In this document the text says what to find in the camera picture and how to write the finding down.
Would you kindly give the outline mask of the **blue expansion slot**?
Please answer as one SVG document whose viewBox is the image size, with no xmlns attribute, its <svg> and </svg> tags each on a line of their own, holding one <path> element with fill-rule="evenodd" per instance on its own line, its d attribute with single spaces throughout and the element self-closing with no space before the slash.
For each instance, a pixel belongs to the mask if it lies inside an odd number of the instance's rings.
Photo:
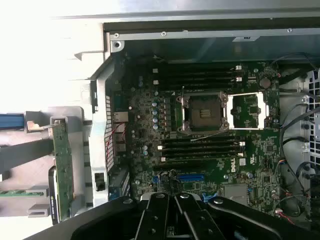
<svg viewBox="0 0 320 240">
<path fill-rule="evenodd" d="M 205 180 L 204 174 L 180 174 L 177 176 L 177 179 L 182 183 L 187 182 L 203 182 Z"/>
</svg>

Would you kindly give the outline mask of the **black RAM slot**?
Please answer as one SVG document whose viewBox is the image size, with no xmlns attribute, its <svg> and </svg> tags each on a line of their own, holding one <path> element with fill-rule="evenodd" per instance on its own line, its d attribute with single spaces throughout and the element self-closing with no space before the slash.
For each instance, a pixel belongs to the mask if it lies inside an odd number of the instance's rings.
<svg viewBox="0 0 320 240">
<path fill-rule="evenodd" d="M 231 153 L 237 153 L 236 150 L 228 150 L 228 149 L 218 149 L 218 150 L 186 150 L 186 151 L 163 151 L 161 154 L 163 156 L 169 156 L 169 155 L 221 155 L 221 154 L 231 154 Z"/>
<path fill-rule="evenodd" d="M 244 147 L 246 145 L 245 141 L 240 142 L 190 142 L 182 144 L 167 144 L 167 145 L 158 145 L 157 150 L 168 150 L 168 149 L 184 149 L 184 148 L 227 148 L 227 147 Z"/>
<path fill-rule="evenodd" d="M 170 70 L 231 70 L 231 71 L 242 71 L 246 68 L 243 65 L 227 65 L 227 64 L 165 64 L 158 65 L 151 69 L 152 73 L 159 73 L 161 71 Z"/>
<path fill-rule="evenodd" d="M 177 139 L 164 139 L 162 140 L 162 143 L 190 143 L 190 142 L 199 142 L 199 141 L 231 141 L 231 140 L 239 140 L 239 136 L 212 136 L 212 137 L 207 137 L 207 138 L 202 138 L 202 139 L 196 139 L 194 140 L 193 138 L 177 138 Z"/>
<path fill-rule="evenodd" d="M 162 77 L 236 77 L 237 72 L 172 72 L 168 74 L 161 74 Z"/>
<path fill-rule="evenodd" d="M 232 84 L 168 84 L 168 85 L 160 85 L 158 88 L 162 91 L 170 91 L 170 90 L 180 90 L 182 89 L 182 86 L 184 86 L 185 90 L 207 90 L 207 89 L 234 89 L 237 88 L 238 85 L 232 85 Z"/>
<path fill-rule="evenodd" d="M 210 83 L 234 83 L 242 82 L 243 77 L 231 77 L 231 78 L 171 78 L 160 80 L 153 80 L 154 85 L 159 85 L 163 83 L 173 83 L 173 84 L 210 84 Z"/>
</svg>

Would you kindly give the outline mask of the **thin locking lever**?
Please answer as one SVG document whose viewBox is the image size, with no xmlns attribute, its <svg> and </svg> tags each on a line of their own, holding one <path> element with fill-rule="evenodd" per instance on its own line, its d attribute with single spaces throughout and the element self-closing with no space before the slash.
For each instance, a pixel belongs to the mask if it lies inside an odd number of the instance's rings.
<svg viewBox="0 0 320 240">
<path fill-rule="evenodd" d="M 219 131 L 217 131 L 217 132 L 215 132 L 213 134 L 209 134 L 209 135 L 202 136 L 202 137 L 199 137 L 199 138 L 193 138 L 193 139 L 190 140 L 190 142 L 196 142 L 196 141 L 199 141 L 199 140 L 207 139 L 207 138 L 210 138 L 210 137 L 213 137 L 213 136 L 216 136 L 216 135 L 220 135 L 220 134 L 226 133 L 228 131 L 229 131 L 228 129 L 219 130 Z"/>
</svg>

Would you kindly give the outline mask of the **green motherboard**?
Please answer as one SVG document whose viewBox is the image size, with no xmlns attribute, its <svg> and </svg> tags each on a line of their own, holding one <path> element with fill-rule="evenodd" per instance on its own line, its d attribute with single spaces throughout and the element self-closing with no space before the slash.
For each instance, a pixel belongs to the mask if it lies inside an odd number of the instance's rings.
<svg viewBox="0 0 320 240">
<path fill-rule="evenodd" d="M 245 70 L 164 70 L 152 73 L 161 65 L 242 65 Z M 165 77 L 162 74 L 193 72 L 235 72 L 229 77 Z M 192 192 L 215 195 L 233 187 L 255 188 L 261 181 L 260 173 L 266 171 L 267 182 L 272 182 L 271 170 L 279 156 L 280 93 L 278 73 L 265 62 L 214 62 L 172 64 L 162 59 L 129 60 L 121 74 L 107 84 L 111 98 L 113 136 L 106 140 L 128 165 L 130 193 L 139 199 L 150 192 L 176 194 Z M 154 85 L 153 80 L 193 78 L 235 78 L 242 82 L 182 83 L 171 82 Z M 261 88 L 259 81 L 268 78 L 271 86 Z M 161 85 L 238 85 L 232 89 L 160 90 Z M 195 141 L 191 143 L 246 142 L 245 146 L 219 148 L 169 148 L 157 146 L 186 144 L 162 143 L 166 139 L 196 139 L 211 134 L 184 134 L 178 131 L 181 119 L 180 104 L 176 97 L 182 93 L 224 92 L 228 96 L 227 132 L 215 136 L 239 136 L 239 140 Z M 187 150 L 234 150 L 237 153 L 162 155 L 162 152 Z M 180 182 L 178 175 L 203 174 L 204 181 Z"/>
</svg>

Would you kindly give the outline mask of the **CPU socket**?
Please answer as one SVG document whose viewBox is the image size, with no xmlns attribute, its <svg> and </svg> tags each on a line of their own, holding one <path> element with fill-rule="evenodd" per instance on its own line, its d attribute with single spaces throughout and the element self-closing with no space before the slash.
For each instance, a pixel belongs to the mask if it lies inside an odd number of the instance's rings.
<svg viewBox="0 0 320 240">
<path fill-rule="evenodd" d="M 180 104 L 177 131 L 187 135 L 213 134 L 229 129 L 228 95 L 222 91 L 187 92 L 176 97 Z"/>
</svg>

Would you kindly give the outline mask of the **grey parts rack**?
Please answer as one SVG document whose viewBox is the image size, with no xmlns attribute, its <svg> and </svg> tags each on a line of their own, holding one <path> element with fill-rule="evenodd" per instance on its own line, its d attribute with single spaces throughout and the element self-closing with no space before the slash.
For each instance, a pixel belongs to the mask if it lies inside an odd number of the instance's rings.
<svg viewBox="0 0 320 240">
<path fill-rule="evenodd" d="M 74 194 L 80 198 L 80 208 L 93 206 L 93 187 L 89 156 L 89 120 L 80 106 L 49 107 L 44 112 L 48 116 L 67 118 L 68 140 L 72 153 Z M 26 133 L 23 130 L 0 130 L 0 146 L 14 146 L 49 137 L 47 130 Z M 10 171 L 10 178 L 0 182 L 0 190 L 27 190 L 33 187 L 45 187 L 48 182 L 49 168 L 54 164 L 53 156 L 46 155 L 33 161 L 16 166 Z M 27 214 L 34 204 L 45 204 L 47 199 L 28 198 L 21 201 L 0 199 L 0 216 L 17 217 Z"/>
</svg>

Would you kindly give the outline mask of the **green RAM stick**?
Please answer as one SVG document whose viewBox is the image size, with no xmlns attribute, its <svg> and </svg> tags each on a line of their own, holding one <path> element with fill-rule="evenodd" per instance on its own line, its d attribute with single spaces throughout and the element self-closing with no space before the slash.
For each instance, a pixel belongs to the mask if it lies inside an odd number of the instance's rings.
<svg viewBox="0 0 320 240">
<path fill-rule="evenodd" d="M 18 189 L 18 190 L 0 190 L 0 198 L 15 198 L 15 197 L 21 197 L 21 198 L 31 198 L 31 197 L 47 197 L 46 191 L 30 191 L 30 190 L 24 190 L 24 189 Z"/>
</svg>

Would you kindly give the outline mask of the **black open PC case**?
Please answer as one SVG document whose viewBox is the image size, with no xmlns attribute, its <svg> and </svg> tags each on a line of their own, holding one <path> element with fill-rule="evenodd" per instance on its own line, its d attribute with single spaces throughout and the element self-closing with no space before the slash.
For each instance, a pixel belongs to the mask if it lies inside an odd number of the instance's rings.
<svg viewBox="0 0 320 240">
<path fill-rule="evenodd" d="M 113 21 L 106 16 L 55 16 L 60 33 L 70 34 L 77 46 L 75 58 L 87 67 L 90 80 L 92 122 L 88 136 L 93 207 L 130 193 L 130 171 L 106 140 L 116 130 L 108 83 L 126 63 L 137 58 L 171 64 L 264 62 L 278 73 L 279 155 L 271 169 L 260 173 L 255 188 L 232 187 L 224 193 L 194 193 L 203 203 L 225 197 L 244 206 L 296 225 L 320 225 L 320 167 L 304 161 L 296 167 L 284 152 L 285 130 L 317 113 L 316 108 L 287 126 L 281 120 L 281 86 L 320 70 L 320 16 L 234 19 L 179 19 L 176 16 L 131 15 Z"/>
</svg>

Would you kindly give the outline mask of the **hard disk blue carrier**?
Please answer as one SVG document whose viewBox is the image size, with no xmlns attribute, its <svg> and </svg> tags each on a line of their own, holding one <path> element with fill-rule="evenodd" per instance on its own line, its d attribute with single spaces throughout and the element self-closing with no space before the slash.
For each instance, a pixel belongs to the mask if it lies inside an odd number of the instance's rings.
<svg viewBox="0 0 320 240">
<path fill-rule="evenodd" d="M 0 113 L 0 130 L 23 130 L 24 128 L 23 114 Z"/>
</svg>

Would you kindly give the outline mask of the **perforated metal disk bay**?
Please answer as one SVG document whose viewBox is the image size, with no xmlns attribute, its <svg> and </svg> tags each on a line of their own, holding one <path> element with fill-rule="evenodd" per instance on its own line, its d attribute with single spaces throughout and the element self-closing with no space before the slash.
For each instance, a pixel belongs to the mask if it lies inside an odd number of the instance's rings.
<svg viewBox="0 0 320 240">
<path fill-rule="evenodd" d="M 310 71 L 280 87 L 280 110 L 283 125 L 294 119 L 320 109 L 320 70 Z M 313 162 L 320 167 L 320 110 L 288 127 L 284 132 L 284 144 L 287 160 L 297 167 L 302 162 Z"/>
</svg>

